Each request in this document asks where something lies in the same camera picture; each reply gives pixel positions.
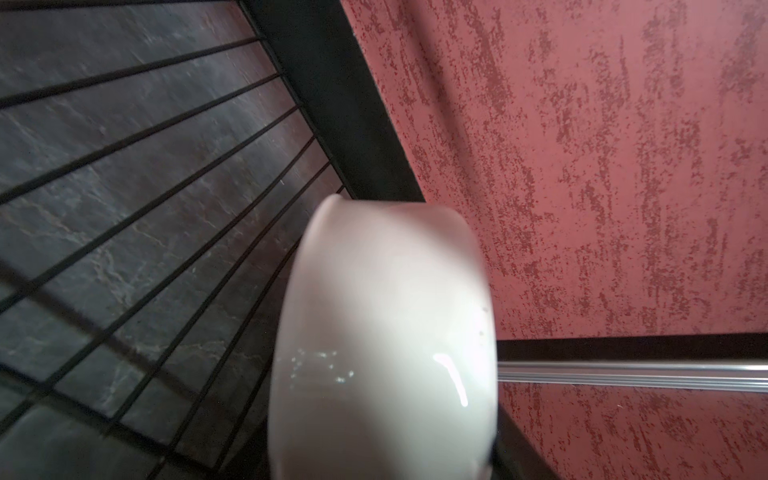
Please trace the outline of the white bowl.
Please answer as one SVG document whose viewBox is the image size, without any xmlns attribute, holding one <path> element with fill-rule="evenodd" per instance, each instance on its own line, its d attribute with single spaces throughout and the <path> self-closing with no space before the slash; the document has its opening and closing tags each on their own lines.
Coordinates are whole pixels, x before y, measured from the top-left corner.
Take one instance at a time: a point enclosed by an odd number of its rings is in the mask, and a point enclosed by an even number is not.
<svg viewBox="0 0 768 480">
<path fill-rule="evenodd" d="M 487 479 L 489 281 L 456 211 L 338 194 L 300 241 L 271 373 L 275 479 Z"/>
</svg>

